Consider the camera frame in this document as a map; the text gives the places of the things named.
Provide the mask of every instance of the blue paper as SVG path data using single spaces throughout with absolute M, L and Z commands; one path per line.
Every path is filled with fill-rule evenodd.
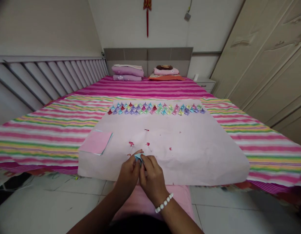
M 143 160 L 141 159 L 141 154 L 143 154 L 143 153 L 140 153 L 140 154 L 135 154 L 134 155 L 134 157 L 135 157 L 135 161 L 137 162 L 138 160 L 141 160 L 141 163 L 140 163 L 140 165 L 142 164 L 142 162 L 143 162 Z

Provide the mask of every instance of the white nightstand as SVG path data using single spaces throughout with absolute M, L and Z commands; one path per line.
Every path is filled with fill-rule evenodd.
M 205 80 L 197 80 L 195 81 L 199 86 L 201 86 L 203 89 L 205 89 L 208 93 L 211 93 L 213 87 L 215 86 L 215 81 L 210 79 Z

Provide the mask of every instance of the white wall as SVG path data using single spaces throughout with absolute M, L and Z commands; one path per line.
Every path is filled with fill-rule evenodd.
M 0 55 L 101 56 L 87 0 L 0 2 Z
M 146 10 L 140 0 L 89 0 L 102 48 L 193 46 L 221 51 L 243 0 L 153 0 L 146 36 Z M 188 77 L 211 73 L 217 56 L 193 57 Z

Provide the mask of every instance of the headboard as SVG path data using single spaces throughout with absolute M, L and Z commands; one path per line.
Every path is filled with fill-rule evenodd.
M 171 65 L 177 68 L 181 76 L 187 76 L 193 47 L 168 48 L 105 48 L 105 57 L 110 75 L 114 64 L 130 64 L 143 67 L 144 76 L 153 73 L 157 65 Z

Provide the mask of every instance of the pink paper square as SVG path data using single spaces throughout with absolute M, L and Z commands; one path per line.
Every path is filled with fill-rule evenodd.
M 80 146 L 79 151 L 102 154 L 111 136 L 111 132 L 92 131 Z

